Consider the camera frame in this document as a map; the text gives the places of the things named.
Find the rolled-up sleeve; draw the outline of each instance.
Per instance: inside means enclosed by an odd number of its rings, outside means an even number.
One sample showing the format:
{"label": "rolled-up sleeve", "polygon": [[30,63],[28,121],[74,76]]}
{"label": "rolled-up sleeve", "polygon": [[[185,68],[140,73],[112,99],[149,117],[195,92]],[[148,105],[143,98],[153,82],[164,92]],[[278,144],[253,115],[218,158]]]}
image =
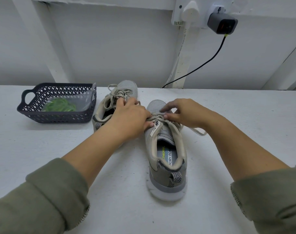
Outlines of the rolled-up sleeve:
{"label": "rolled-up sleeve", "polygon": [[296,167],[236,181],[231,191],[259,233],[296,233]]}
{"label": "rolled-up sleeve", "polygon": [[88,185],[81,174],[57,158],[0,199],[0,233],[63,233],[87,215]]}

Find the wall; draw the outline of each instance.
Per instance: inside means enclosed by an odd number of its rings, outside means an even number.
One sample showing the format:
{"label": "wall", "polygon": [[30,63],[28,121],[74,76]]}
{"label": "wall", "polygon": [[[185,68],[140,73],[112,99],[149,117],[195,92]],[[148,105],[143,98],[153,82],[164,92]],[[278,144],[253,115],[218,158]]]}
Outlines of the wall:
{"label": "wall", "polygon": [[0,84],[54,82],[11,0],[0,0]]}
{"label": "wall", "polygon": [[[107,86],[131,79],[139,87],[162,87],[167,80],[178,34],[172,11],[80,4],[49,9],[77,82]],[[296,19],[237,18],[219,55],[188,76],[185,88],[261,89],[296,47]],[[189,69],[211,58],[222,38],[201,30]],[[0,84],[52,81],[11,0],[0,0]]]}

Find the plastic bag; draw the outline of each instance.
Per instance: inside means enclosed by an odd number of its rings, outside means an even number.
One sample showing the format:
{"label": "plastic bag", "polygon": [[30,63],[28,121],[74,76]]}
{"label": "plastic bag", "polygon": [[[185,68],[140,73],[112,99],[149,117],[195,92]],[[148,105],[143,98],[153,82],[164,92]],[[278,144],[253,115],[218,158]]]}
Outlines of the plastic bag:
{"label": "plastic bag", "polygon": [[50,97],[42,108],[42,112],[82,112],[87,110],[95,99],[96,83],[90,90],[77,95]]}

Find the shoe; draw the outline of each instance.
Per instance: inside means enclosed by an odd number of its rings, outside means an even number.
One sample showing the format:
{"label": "shoe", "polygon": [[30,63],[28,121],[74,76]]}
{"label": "shoe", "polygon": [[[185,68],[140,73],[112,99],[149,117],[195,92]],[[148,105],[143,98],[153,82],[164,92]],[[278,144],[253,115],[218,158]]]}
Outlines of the shoe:
{"label": "shoe", "polygon": [[137,85],[133,81],[124,80],[118,85],[109,85],[108,89],[111,91],[111,93],[107,94],[106,97],[100,102],[95,115],[92,117],[94,132],[112,117],[118,98],[124,98],[126,101],[129,97],[134,97],[137,99]]}
{"label": "shoe", "polygon": [[145,132],[150,167],[146,185],[155,197],[176,201],[187,189],[187,155],[179,131],[181,125],[165,120],[160,112],[165,105],[161,100],[153,100],[147,107],[152,114],[148,120],[155,125]]}

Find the white tabletop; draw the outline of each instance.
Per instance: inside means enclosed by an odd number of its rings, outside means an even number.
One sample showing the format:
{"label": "white tabletop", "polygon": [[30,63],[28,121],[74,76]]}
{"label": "white tabletop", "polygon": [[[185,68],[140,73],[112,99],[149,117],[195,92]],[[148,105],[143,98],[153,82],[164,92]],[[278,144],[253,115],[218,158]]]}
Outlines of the white tabletop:
{"label": "white tabletop", "polygon": [[[18,113],[22,91],[31,88],[0,86],[0,197],[93,132],[91,122],[39,124]],[[107,93],[107,88],[97,88],[97,105]],[[139,88],[138,94],[144,106],[153,99],[192,98],[296,165],[296,91]],[[182,135],[188,157],[188,189],[182,200],[162,202],[148,192],[142,136],[123,145],[103,167],[88,194],[91,210],[71,233],[256,233],[231,195],[232,178],[212,139],[188,128]]]}

